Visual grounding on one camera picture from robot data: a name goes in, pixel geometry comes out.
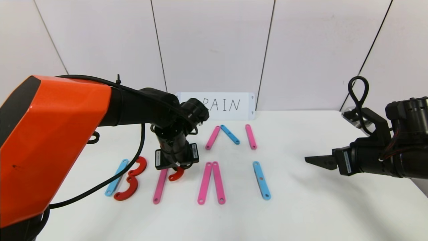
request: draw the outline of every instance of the sign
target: sign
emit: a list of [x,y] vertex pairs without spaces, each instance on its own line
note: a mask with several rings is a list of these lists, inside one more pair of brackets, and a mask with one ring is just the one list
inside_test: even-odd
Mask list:
[[178,92],[180,103],[196,98],[210,111],[208,120],[254,120],[256,98],[253,93],[237,92]]

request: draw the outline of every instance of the red curved piece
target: red curved piece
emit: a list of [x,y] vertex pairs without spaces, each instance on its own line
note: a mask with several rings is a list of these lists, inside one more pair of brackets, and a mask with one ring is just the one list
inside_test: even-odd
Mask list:
[[147,167],[147,161],[144,157],[138,157],[138,159],[136,160],[137,163],[139,163],[140,165],[134,169],[134,170],[130,170],[128,172],[129,176],[138,176],[140,175]]
[[117,192],[114,194],[114,199],[117,201],[127,200],[134,194],[138,187],[138,180],[134,176],[128,176],[126,181],[129,183],[129,188],[124,192]]
[[177,167],[177,172],[174,174],[169,175],[168,180],[170,181],[176,181],[180,179],[180,177],[184,174],[184,169],[181,167]]

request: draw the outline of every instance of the pink stick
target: pink stick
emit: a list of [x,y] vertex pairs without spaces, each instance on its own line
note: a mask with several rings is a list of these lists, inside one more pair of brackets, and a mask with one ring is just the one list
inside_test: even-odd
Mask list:
[[156,186],[155,196],[153,197],[153,203],[158,204],[161,202],[163,187],[165,186],[166,175],[168,174],[168,169],[162,169],[160,171],[158,185]]
[[213,162],[213,173],[214,173],[215,190],[217,191],[218,203],[224,204],[226,202],[226,197],[224,195],[223,182],[221,181],[220,168],[218,166],[218,162]]
[[207,145],[205,146],[205,149],[211,150],[211,147],[214,144],[215,139],[217,138],[218,132],[220,131],[220,126],[216,126],[214,128],[213,133],[211,134],[211,137],[209,138]]
[[254,139],[253,130],[249,124],[245,125],[245,130],[247,131],[248,142],[250,142],[251,149],[257,149],[256,139]]
[[201,189],[199,190],[199,196],[198,196],[199,205],[203,205],[207,198],[208,184],[210,183],[210,177],[211,177],[211,169],[212,169],[212,163],[207,162],[205,164],[204,175],[202,176]]

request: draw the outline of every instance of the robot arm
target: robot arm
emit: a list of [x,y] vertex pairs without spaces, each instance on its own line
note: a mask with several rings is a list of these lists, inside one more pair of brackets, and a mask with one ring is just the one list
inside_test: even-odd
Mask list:
[[[364,95],[367,95],[367,80],[357,76],[351,79],[349,86],[355,79],[365,82],[367,91]],[[361,125],[364,125],[363,118],[375,125],[373,133],[356,139],[347,147],[333,149],[332,155],[305,157],[306,162],[328,170],[339,168],[340,174],[345,176],[368,172],[428,179],[428,97],[410,98],[386,106],[386,117],[391,120],[394,131],[392,138],[388,123],[381,116],[369,108],[357,112],[361,118],[355,119],[360,119]]]
[[[2,239],[14,233],[13,240],[28,240],[98,126],[151,123],[163,154],[156,168],[189,168],[198,160],[188,158],[186,136],[208,117],[200,101],[180,105],[175,95],[152,88],[84,75],[30,76],[0,108]],[[140,148],[143,140],[144,125]]]

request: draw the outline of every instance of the black cable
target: black cable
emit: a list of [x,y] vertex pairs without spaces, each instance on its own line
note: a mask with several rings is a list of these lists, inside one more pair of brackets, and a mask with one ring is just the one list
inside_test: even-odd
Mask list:
[[126,87],[124,85],[121,85],[120,83],[118,84],[118,83],[115,83],[115,82],[111,82],[111,81],[108,81],[108,80],[105,80],[105,79],[102,79],[102,78],[98,78],[98,77],[94,77],[94,76],[89,76],[89,75],[59,75],[57,77],[90,80],[90,81],[94,81],[94,82],[97,82],[97,83],[106,84],[108,86],[112,86],[112,87],[115,87],[115,88],[118,88],[118,89],[122,89],[122,90],[125,90],[125,91],[128,91],[128,92],[131,92],[131,93],[143,96],[143,97],[145,97],[145,98],[147,98],[147,99],[149,99],[151,101],[154,101],[154,102],[156,102],[156,103],[158,103],[158,104],[160,104],[160,105],[162,105],[162,106],[164,106],[166,108],[169,108],[169,109],[173,110],[175,113],[177,113],[178,115],[180,115],[183,119],[185,119],[193,127],[193,129],[195,130],[194,133],[189,133],[189,135],[197,135],[198,134],[198,127],[196,126],[195,123],[192,122],[192,120],[185,113],[183,113],[182,111],[180,111],[176,107],[174,107],[174,106],[172,106],[172,105],[170,105],[170,104],[168,104],[166,102],[159,101],[158,99],[156,99],[156,98],[154,98],[154,97],[152,97],[150,95],[146,95],[146,94],[144,94],[141,91],[135,90],[133,88]]
[[66,205],[69,205],[73,202],[77,202],[80,199],[89,196],[90,194],[100,190],[102,187],[108,185],[110,182],[118,179],[119,177],[121,177],[123,174],[125,174],[131,167],[132,165],[136,162],[136,160],[138,159],[138,157],[140,156],[141,150],[143,149],[143,145],[144,145],[144,139],[145,139],[145,125],[141,124],[141,140],[140,140],[140,146],[138,147],[138,151],[135,154],[134,158],[132,159],[132,161],[125,167],[125,169],[123,169],[122,171],[120,171],[118,174],[114,175],[113,177],[107,179],[106,181],[100,183],[99,185],[93,187],[92,189],[63,202],[58,202],[58,203],[54,203],[54,204],[50,204],[49,208],[50,209],[54,209],[54,208],[60,208],[60,207],[64,207]]
[[93,139],[93,140],[88,140],[88,142],[87,142],[87,144],[88,144],[88,145],[95,144],[95,143],[97,143],[97,142],[100,140],[100,133],[98,133],[98,132],[94,131],[94,133],[92,134],[92,136],[94,136],[94,137],[95,137],[95,139]]
[[400,122],[397,121],[397,128],[394,131],[394,135],[392,136],[391,142],[389,142],[389,144],[385,147],[385,149],[382,151],[382,154],[379,157],[379,160],[384,160],[386,159],[386,155],[389,155],[389,152],[391,149],[393,149],[393,147],[395,146],[395,143],[398,140],[398,137],[400,135],[400,131],[401,131],[401,125]]
[[[357,97],[355,96],[354,91],[352,90],[352,84],[357,80],[361,80],[364,83],[364,92],[363,92],[363,96],[361,97],[360,100],[357,99]],[[367,81],[366,78],[362,77],[362,76],[355,76],[353,77],[349,83],[348,83],[348,92],[349,95],[351,96],[352,100],[355,103],[355,109],[357,110],[357,114],[358,114],[358,119],[360,120],[360,124],[362,129],[369,135],[372,134],[371,131],[369,131],[366,127],[366,125],[364,124],[364,120],[363,120],[363,114],[361,112],[361,108],[363,107],[364,101],[367,98],[367,94],[369,93],[369,82]]]
[[37,237],[37,235],[39,235],[39,233],[42,231],[42,229],[45,227],[46,223],[48,222],[50,213],[51,213],[50,209],[49,207],[47,207],[46,210],[43,212],[42,220],[40,220],[37,226],[34,227],[32,231],[30,231],[31,233],[28,235],[27,241],[33,241]]
[[[190,147],[190,145],[189,145],[189,142],[187,142],[187,141],[186,141],[186,144],[187,144],[187,151],[190,151],[190,152],[191,152],[192,150],[191,150],[191,147]],[[181,165],[180,165],[180,167],[181,167],[181,168],[183,168],[184,170],[189,169],[190,167],[192,167],[193,162],[194,162],[194,160],[192,159],[192,161],[190,162],[190,164],[189,164],[189,165],[185,165],[185,166],[181,166]]]
[[423,151],[423,152],[428,152],[428,146],[412,146],[412,147],[406,147],[406,148],[402,148],[402,149],[397,149],[392,151],[391,153],[388,153],[387,156],[384,159],[388,159],[394,155],[397,155],[399,153],[404,153],[410,150],[418,150],[418,151]]
[[[189,122],[192,125],[192,127],[194,128],[194,130],[195,130],[195,133],[189,133],[189,135],[196,135],[196,134],[198,134],[198,128],[197,128],[196,124],[194,124],[190,120],[190,118],[188,116],[186,116],[183,112],[181,112],[179,109],[175,108],[174,106],[172,106],[172,105],[170,105],[168,103],[159,101],[159,100],[157,100],[156,98],[154,98],[152,96],[146,95],[146,94],[144,94],[141,91],[138,91],[138,90],[135,90],[135,89],[132,89],[132,88],[129,88],[129,87],[121,85],[121,81],[119,79],[119,75],[118,75],[118,80],[116,81],[116,83],[108,81],[108,80],[105,80],[105,79],[102,79],[102,78],[97,78],[97,77],[88,76],[88,75],[59,75],[57,77],[60,77],[60,78],[71,78],[71,79],[74,78],[74,79],[82,79],[82,80],[94,81],[94,82],[97,82],[97,83],[102,83],[102,84],[106,84],[106,85],[111,86],[111,87],[118,88],[120,91],[125,90],[125,91],[129,91],[131,93],[143,96],[143,97],[145,97],[147,99],[155,101],[156,103],[159,103],[160,105],[163,105],[166,108],[169,108],[169,109],[173,110],[175,113],[177,113],[178,115],[180,115],[181,117],[183,117],[187,122]],[[90,189],[90,190],[88,190],[88,191],[86,191],[86,192],[84,192],[84,193],[82,193],[82,194],[80,194],[80,195],[78,195],[78,196],[76,196],[76,197],[74,197],[72,199],[69,199],[69,200],[66,200],[66,201],[63,201],[63,202],[58,202],[58,203],[50,204],[49,208],[50,209],[60,208],[60,207],[64,207],[66,205],[69,205],[69,204],[71,204],[73,202],[77,202],[77,201],[81,200],[82,198],[87,197],[90,194],[98,191],[102,187],[108,185],[110,182],[114,181],[115,179],[121,177],[123,174],[125,174],[131,168],[131,166],[136,162],[136,160],[140,156],[140,153],[141,153],[141,151],[143,149],[143,145],[144,145],[144,139],[145,139],[145,125],[141,124],[141,141],[140,141],[140,146],[138,147],[138,151],[137,151],[136,155],[134,156],[134,158],[131,160],[131,162],[121,172],[119,172],[118,174],[114,175],[113,177],[107,179],[106,181],[100,183],[99,185],[93,187],[92,189]]]
[[[120,81],[120,75],[118,74],[116,84],[117,84],[117,89],[119,90],[119,93],[120,93],[120,109],[123,110],[123,91],[122,91],[121,83],[122,81]],[[120,111],[119,118],[117,118],[117,122],[113,126],[114,127],[118,126],[121,120],[122,120],[122,111]]]

